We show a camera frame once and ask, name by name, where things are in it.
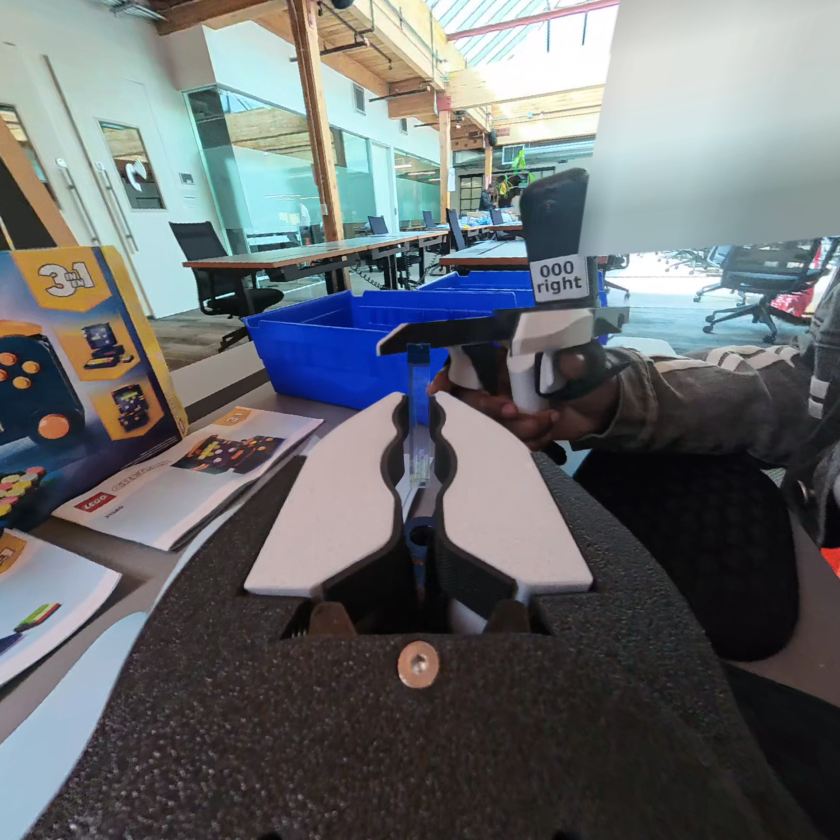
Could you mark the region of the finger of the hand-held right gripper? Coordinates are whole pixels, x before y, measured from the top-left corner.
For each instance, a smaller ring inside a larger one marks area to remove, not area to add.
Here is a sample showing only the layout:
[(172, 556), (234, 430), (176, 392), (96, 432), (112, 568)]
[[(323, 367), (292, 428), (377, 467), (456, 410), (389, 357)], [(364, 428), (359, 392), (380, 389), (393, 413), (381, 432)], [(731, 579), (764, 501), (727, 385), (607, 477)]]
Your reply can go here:
[(409, 344), (428, 344), (431, 349), (449, 349), (478, 343), (509, 340), (513, 313), (498, 312), (483, 318), (402, 323), (376, 345), (378, 356), (403, 354)]

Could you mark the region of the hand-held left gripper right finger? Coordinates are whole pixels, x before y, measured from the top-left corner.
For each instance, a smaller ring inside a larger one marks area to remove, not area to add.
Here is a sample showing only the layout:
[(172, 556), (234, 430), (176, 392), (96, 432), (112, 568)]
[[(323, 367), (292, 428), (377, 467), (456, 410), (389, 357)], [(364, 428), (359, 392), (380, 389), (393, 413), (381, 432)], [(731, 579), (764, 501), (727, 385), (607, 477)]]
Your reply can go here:
[(529, 448), (440, 392), (435, 419), (437, 570), (456, 601), (588, 592), (593, 575)]

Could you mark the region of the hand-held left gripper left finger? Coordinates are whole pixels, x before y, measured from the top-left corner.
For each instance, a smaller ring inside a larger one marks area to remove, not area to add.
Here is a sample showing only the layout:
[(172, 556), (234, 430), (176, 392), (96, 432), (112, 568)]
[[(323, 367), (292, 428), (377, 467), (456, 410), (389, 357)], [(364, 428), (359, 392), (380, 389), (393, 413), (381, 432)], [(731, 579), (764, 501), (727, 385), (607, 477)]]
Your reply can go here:
[(403, 535), (407, 397), (394, 392), (306, 456), (245, 579), (252, 595), (321, 597)]

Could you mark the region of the dark blue brick console model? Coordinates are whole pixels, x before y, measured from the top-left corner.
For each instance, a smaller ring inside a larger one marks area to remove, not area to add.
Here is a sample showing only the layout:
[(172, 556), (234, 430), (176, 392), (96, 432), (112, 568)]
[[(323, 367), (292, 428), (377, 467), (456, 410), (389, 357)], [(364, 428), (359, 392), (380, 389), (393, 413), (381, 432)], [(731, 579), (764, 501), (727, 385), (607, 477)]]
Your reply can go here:
[(424, 598), (429, 587), (435, 587), (436, 572), (436, 532), (433, 517), (414, 517), (404, 522), (404, 538), (413, 562), (417, 593)]

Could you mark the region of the transparent brick window panel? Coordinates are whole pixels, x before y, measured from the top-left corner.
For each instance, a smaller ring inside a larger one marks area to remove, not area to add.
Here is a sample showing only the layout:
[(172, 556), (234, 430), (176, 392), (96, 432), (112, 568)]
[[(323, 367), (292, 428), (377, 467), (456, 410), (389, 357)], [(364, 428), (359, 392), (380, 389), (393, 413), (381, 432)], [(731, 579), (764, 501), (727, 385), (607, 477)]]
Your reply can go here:
[(413, 489), (423, 489), (428, 486), (434, 459), (429, 432), (429, 394), (427, 393), (431, 382), (430, 366), (412, 367), (407, 364), (407, 455), (409, 486)]

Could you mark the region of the person's right forearm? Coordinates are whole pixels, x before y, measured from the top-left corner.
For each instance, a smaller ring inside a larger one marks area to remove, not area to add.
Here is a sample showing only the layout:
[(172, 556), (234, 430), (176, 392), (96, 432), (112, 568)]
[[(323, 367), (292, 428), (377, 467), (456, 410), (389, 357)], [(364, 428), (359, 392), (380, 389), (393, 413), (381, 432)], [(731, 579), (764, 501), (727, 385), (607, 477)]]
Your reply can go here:
[(794, 345), (726, 346), (690, 356), (626, 348), (617, 403), (597, 433), (575, 450), (694, 455), (746, 453), (784, 466), (817, 426), (810, 411), (812, 370)]

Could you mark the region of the person's right hand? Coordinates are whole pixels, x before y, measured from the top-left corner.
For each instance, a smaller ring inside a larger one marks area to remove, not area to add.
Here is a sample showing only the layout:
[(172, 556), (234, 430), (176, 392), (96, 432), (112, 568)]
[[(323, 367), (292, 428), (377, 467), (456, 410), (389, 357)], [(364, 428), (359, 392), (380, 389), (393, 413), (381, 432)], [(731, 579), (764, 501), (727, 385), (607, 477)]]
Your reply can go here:
[(438, 372), (427, 388), (429, 395), (450, 393), (473, 407), (522, 441), (531, 451), (545, 449), (551, 442), (573, 443), (583, 437), (599, 434), (612, 422), (620, 399), (621, 382), (609, 379), (593, 392), (576, 400), (553, 400), (550, 408), (529, 414), (518, 410), (511, 398), (507, 349), (496, 347), (498, 378), (491, 392), (469, 390), (453, 384), (448, 368)]

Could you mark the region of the green potted plant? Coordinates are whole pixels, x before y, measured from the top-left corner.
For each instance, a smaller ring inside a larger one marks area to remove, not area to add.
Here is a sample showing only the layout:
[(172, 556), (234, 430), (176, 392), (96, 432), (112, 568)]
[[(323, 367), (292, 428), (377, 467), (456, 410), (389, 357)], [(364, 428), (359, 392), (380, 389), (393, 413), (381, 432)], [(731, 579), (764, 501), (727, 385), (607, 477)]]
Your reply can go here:
[(522, 189), (531, 181), (525, 148), (521, 148), (517, 156), (510, 161), (510, 167), (510, 171), (504, 174), (497, 184), (499, 198), (507, 196), (511, 191)]

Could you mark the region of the wooden office table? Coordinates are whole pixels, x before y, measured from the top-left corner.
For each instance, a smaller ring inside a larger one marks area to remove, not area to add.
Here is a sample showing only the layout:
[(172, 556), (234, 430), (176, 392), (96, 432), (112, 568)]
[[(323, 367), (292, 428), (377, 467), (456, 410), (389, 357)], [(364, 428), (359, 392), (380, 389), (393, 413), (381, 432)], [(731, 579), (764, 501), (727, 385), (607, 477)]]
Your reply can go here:
[(458, 273), (472, 270), (527, 270), (529, 261), (523, 240), (483, 240), (461, 250), (441, 255), (438, 264)]

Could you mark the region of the blue plastic bin with divider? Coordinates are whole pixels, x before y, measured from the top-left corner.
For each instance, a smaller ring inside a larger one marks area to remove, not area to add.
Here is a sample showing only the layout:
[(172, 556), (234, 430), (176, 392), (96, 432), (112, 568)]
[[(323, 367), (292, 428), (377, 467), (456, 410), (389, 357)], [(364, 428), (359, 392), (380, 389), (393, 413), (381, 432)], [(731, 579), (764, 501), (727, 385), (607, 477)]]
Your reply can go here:
[(394, 328), (516, 306), (509, 290), (344, 291), (248, 316), (244, 325), (276, 392), (362, 410), (406, 392), (406, 356), (376, 353)]

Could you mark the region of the arcade cover instruction booklet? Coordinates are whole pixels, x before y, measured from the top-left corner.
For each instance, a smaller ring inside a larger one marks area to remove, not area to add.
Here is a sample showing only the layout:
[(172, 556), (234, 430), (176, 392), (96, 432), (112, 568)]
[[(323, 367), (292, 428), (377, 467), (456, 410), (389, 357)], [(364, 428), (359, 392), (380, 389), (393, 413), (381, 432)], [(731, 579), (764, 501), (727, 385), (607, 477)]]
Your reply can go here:
[(236, 406), (52, 515), (154, 549), (176, 550), (283, 466), (321, 425), (320, 418)]

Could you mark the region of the black bumpy cushion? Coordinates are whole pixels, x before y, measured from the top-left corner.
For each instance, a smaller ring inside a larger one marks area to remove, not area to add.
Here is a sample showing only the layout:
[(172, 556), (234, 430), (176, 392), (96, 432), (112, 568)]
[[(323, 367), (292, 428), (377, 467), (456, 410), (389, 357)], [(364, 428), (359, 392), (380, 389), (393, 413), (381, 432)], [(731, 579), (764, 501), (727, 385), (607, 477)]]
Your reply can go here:
[(592, 450), (574, 478), (664, 569), (719, 657), (757, 662), (792, 640), (800, 582), (791, 516), (757, 460)]

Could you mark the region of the black office chair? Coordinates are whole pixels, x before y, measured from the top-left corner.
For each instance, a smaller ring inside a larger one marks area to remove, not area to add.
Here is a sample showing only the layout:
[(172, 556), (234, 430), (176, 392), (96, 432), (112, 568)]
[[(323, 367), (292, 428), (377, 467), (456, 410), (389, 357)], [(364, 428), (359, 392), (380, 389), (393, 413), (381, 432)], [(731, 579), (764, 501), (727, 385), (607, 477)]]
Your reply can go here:
[(703, 333), (712, 334), (719, 323), (750, 317), (752, 323), (767, 328), (763, 342), (775, 344), (778, 328), (774, 317), (793, 324), (804, 323), (805, 319), (775, 307), (774, 301), (813, 292), (827, 273), (837, 244), (838, 238), (832, 237), (730, 247), (721, 266), (721, 287), (757, 295), (759, 300), (752, 305), (715, 310), (706, 317)]
[[(169, 223), (186, 261), (221, 259), (228, 256), (210, 221)], [(191, 268), (201, 312), (211, 317), (244, 318), (265, 312), (281, 303), (284, 293), (276, 288), (259, 286), (256, 273), (242, 269), (221, 270)]]

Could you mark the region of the yellow blue brick set box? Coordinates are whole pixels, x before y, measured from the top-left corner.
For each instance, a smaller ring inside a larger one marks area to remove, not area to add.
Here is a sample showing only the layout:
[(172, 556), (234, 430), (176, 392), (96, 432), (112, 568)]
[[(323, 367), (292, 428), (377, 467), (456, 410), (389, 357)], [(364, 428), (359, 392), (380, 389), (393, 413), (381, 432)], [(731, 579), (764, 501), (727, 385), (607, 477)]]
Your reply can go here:
[(2, 252), (2, 530), (32, 529), (187, 428), (116, 248)]

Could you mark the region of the large black wall panel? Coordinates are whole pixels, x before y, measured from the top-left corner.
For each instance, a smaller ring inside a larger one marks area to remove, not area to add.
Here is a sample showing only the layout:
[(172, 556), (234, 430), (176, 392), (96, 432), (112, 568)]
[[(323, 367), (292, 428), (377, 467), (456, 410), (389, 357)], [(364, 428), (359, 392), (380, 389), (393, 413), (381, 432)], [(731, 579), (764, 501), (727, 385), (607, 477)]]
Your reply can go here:
[(1, 251), (56, 247), (35, 209), (1, 161)]

